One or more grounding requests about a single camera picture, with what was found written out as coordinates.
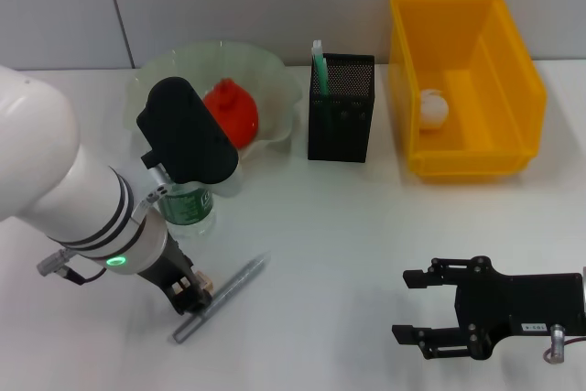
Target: silver pen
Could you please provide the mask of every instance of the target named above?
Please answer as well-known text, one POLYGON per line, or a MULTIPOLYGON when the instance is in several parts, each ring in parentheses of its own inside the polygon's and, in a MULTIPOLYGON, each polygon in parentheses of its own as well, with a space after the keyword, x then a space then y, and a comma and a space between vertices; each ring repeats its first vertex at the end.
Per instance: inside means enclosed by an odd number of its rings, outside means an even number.
POLYGON ((184 343, 205 321, 248 284, 268 264, 270 253, 266 252, 250 260, 214 295, 212 303, 204 310, 191 315, 173 332, 176 343, 184 343))

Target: black mesh pen holder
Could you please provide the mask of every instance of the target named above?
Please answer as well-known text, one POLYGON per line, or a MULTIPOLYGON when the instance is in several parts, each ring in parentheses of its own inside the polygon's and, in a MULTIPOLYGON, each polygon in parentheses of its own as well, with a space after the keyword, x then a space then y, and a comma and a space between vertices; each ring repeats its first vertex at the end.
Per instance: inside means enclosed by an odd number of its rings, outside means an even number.
POLYGON ((365 162, 374 107, 374 56, 323 54, 328 92, 311 64, 309 160, 365 162))

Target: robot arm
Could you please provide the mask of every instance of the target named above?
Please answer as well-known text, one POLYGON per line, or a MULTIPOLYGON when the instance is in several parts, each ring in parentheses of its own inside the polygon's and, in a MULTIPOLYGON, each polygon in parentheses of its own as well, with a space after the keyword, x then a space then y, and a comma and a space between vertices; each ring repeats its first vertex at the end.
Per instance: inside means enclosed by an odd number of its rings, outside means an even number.
MULTIPOLYGON (((158 178, 165 166, 172 179, 182 173, 182 181, 174 180, 177 183, 201 181, 215 184, 214 192, 233 192, 240 182, 238 153, 225 144, 222 129, 189 84, 178 87, 178 81, 162 81, 151 93, 157 106, 145 133, 154 147, 147 167, 158 178), (177 93, 179 100, 169 99, 177 93), (161 96, 166 96, 165 104, 161 96), (179 109, 180 117, 175 113, 178 103, 187 106, 179 109), (157 115, 165 112, 176 116, 174 125, 159 123, 157 115), (174 143, 180 136, 181 142, 174 143), (213 154, 213 142, 218 140, 222 152, 213 154), (174 144, 187 150, 173 150, 174 144), (212 163, 198 163, 202 150, 207 152, 203 158, 212 163), (173 151, 181 152, 183 163, 173 151)), ((149 106, 144 114, 149 114, 149 106)), ((200 288, 191 261, 152 207, 165 196, 170 180, 158 179, 145 201, 135 201, 124 177, 80 144, 75 114, 63 94, 2 67, 0 118, 0 221, 16 216, 64 247, 39 265, 41 274, 55 272, 82 284, 83 278, 66 266, 72 256, 81 255, 118 274, 138 274, 157 285, 178 313, 209 305, 210 294, 200 288)))

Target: grout line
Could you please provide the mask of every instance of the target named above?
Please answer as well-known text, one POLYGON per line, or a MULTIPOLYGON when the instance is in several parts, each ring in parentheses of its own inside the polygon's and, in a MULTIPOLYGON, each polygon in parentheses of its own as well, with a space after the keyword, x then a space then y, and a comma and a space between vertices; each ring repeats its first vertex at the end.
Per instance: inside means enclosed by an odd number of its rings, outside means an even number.
POLYGON ((122 21, 122 16, 120 14, 120 8, 118 7, 118 1, 113 0, 114 2, 114 9, 116 10, 116 16, 118 17, 118 24, 120 25, 120 30, 122 31, 122 38, 125 40, 126 52, 128 53, 128 59, 130 60, 130 66, 132 69, 135 69, 135 61, 132 57, 132 51, 130 50, 130 44, 128 43, 128 37, 126 36, 125 24, 122 21))

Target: green indicator light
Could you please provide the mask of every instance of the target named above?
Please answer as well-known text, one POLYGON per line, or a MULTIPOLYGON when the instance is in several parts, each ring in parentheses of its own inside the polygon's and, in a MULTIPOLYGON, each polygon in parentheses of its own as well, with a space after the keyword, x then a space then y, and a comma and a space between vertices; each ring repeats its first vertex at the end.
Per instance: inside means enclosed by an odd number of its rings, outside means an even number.
POLYGON ((122 255, 113 256, 112 258, 106 261, 106 264, 108 266, 121 266, 124 263, 126 263, 126 257, 122 255))

